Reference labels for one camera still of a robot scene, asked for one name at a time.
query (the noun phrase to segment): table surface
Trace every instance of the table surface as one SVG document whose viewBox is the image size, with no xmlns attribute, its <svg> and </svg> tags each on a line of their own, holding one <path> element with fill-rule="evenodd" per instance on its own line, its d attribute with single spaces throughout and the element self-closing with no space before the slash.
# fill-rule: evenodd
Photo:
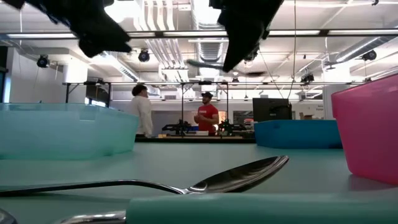
<svg viewBox="0 0 398 224">
<path fill-rule="evenodd" d="M 132 152 L 92 161 L 3 160 L 0 188 L 114 179 L 144 179 L 184 188 L 224 170 L 280 155 L 288 155 L 289 163 L 248 193 L 398 196 L 394 186 L 351 175 L 341 149 L 269 149 L 255 144 L 136 143 Z M 131 198 L 158 195 L 170 194 L 144 187 L 107 187 L 0 198 L 0 207 L 20 224 L 39 224 L 71 215 L 125 210 Z"/>
</svg>

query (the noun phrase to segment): spoon bowl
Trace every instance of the spoon bowl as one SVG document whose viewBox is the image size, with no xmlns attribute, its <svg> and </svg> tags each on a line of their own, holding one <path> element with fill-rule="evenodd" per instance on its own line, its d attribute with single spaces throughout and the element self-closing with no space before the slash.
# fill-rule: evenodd
<svg viewBox="0 0 398 224">
<path fill-rule="evenodd" d="M 30 185 L 14 189 L 0 190 L 0 197 L 13 197 L 33 193 L 53 192 L 59 190 L 88 189 L 120 185 L 150 187 L 174 194 L 211 194 L 226 192 L 244 192 L 276 174 L 289 161 L 287 156 L 276 156 L 235 167 L 213 175 L 199 183 L 180 189 L 146 180 L 109 180 L 76 184 Z"/>
</svg>

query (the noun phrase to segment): man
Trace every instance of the man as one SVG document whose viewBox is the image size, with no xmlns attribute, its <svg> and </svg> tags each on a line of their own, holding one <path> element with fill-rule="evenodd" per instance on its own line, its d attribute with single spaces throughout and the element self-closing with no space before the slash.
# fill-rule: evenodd
<svg viewBox="0 0 398 224">
<path fill-rule="evenodd" d="M 213 95 L 210 92 L 202 93 L 203 106 L 199 107 L 198 115 L 193 119 L 199 124 L 199 131 L 208 131 L 209 136 L 216 135 L 215 124 L 218 124 L 218 109 L 213 106 L 210 101 Z"/>
<path fill-rule="evenodd" d="M 149 138 L 152 136 L 152 109 L 148 99 L 148 89 L 144 85 L 136 85 L 132 89 L 134 98 L 131 100 L 131 114 L 139 117 L 136 138 Z"/>
</svg>

